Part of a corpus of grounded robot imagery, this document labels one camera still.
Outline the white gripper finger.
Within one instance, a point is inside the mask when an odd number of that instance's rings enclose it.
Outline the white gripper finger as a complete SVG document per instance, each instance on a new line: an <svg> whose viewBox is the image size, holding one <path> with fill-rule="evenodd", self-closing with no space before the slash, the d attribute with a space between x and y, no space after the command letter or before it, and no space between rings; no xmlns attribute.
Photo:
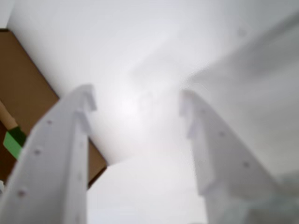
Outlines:
<svg viewBox="0 0 299 224"><path fill-rule="evenodd" d="M94 86L60 98L35 124L0 199L3 224L85 224Z"/></svg>
<svg viewBox="0 0 299 224"><path fill-rule="evenodd" d="M208 223L219 223L231 207L280 192L269 171L199 94L181 91L180 115L191 141L198 193L205 200Z"/></svg>

